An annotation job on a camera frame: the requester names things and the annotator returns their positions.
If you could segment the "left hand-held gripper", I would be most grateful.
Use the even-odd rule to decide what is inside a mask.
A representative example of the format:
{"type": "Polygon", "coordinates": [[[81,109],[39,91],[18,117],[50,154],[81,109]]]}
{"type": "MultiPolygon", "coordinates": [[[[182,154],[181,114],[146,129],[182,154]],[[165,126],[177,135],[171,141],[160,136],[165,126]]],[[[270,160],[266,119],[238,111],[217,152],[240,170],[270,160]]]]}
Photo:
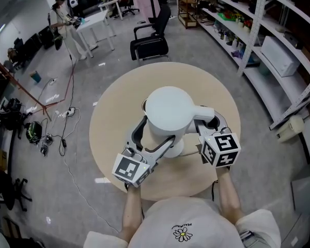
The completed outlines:
{"type": "Polygon", "coordinates": [[[135,188],[154,171],[157,160],[173,146],[176,138],[174,135],[169,136],[154,149],[143,147],[141,141],[147,120],[147,116],[142,117],[128,132],[124,150],[117,155],[112,169],[117,179],[135,188]]]}

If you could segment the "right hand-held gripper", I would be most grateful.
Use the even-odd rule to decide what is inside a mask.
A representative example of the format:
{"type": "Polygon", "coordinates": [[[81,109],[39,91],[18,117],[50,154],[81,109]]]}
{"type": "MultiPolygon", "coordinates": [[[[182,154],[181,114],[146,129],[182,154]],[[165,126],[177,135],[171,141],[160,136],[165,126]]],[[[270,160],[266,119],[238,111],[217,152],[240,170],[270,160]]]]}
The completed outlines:
{"type": "Polygon", "coordinates": [[[204,120],[194,120],[196,132],[201,136],[202,162],[214,168],[234,165],[241,151],[237,134],[231,132],[225,118],[217,111],[214,111],[213,121],[214,128],[210,128],[204,120]]]}

